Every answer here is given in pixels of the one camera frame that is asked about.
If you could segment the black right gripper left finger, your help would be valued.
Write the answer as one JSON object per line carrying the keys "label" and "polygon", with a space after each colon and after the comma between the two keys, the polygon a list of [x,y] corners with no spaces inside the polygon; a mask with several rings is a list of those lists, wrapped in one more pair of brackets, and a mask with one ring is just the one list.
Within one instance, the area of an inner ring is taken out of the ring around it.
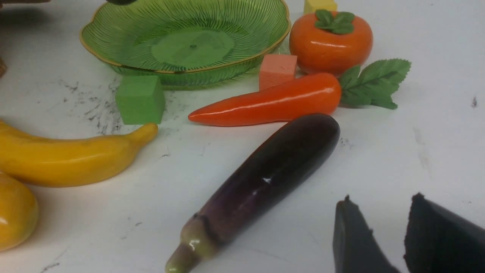
{"label": "black right gripper left finger", "polygon": [[346,195],[336,204],[333,232],[336,273],[398,273],[383,254],[359,206]]}

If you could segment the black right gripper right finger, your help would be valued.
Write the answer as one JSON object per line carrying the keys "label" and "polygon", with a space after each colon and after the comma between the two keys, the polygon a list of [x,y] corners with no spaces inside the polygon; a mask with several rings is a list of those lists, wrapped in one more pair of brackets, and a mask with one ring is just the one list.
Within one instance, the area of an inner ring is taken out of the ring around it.
{"label": "black right gripper right finger", "polygon": [[485,230],[421,193],[412,197],[405,235],[411,273],[483,273]]}

